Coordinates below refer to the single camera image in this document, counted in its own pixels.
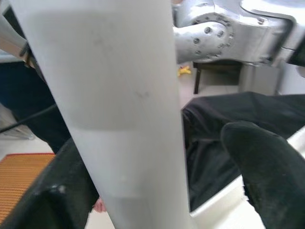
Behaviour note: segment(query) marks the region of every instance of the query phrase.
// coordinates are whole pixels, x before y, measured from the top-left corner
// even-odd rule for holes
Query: white floor
[[[193,95],[194,74],[182,75],[179,78],[179,93],[181,108],[183,108],[192,98],[198,96],[232,94],[238,91],[236,79],[228,79],[225,75],[216,76],[203,72],[198,95]],[[7,154],[14,153],[49,153],[50,147],[39,139],[35,140],[5,140],[0,136],[0,160]],[[107,213],[92,212],[86,229],[114,229]]]

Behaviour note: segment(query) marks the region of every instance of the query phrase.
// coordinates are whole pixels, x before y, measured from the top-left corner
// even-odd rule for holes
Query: black cable
[[[35,113],[35,114],[32,114],[32,115],[30,115],[29,117],[27,117],[27,118],[25,118],[25,119],[22,119],[21,121],[19,121],[19,122],[17,122],[17,123],[14,123],[14,124],[12,124],[12,125],[9,125],[9,126],[3,128],[3,129],[0,129],[0,134],[4,133],[4,132],[6,132],[6,131],[9,131],[9,130],[11,130],[11,129],[13,129],[13,128],[16,128],[16,127],[18,127],[18,126],[20,126],[20,125],[22,125],[22,124],[25,124],[25,123],[27,123],[28,121],[30,121],[31,119],[37,118],[37,117],[39,117],[39,116],[41,116],[41,115],[44,115],[44,114],[46,114],[46,113],[48,113],[48,112],[50,112],[50,111],[55,110],[55,109],[57,109],[57,105],[56,105],[56,104],[53,104],[52,106],[49,106],[48,108],[46,108],[46,109],[44,109],[44,110],[42,110],[42,111],[39,111],[39,112],[37,112],[37,113]]]

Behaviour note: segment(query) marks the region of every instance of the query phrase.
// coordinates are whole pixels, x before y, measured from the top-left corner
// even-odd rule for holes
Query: white pole
[[[117,229],[191,228],[169,0],[12,0]]]

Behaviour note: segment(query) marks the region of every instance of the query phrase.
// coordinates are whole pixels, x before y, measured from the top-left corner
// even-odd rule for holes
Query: chair leg
[[[198,67],[196,73],[196,79],[195,79],[194,94],[198,94],[200,76],[201,76],[201,68]]]

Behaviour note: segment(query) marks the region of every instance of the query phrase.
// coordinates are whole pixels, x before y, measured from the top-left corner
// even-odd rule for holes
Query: orange mat
[[[0,224],[53,158],[53,153],[11,154],[0,161]]]

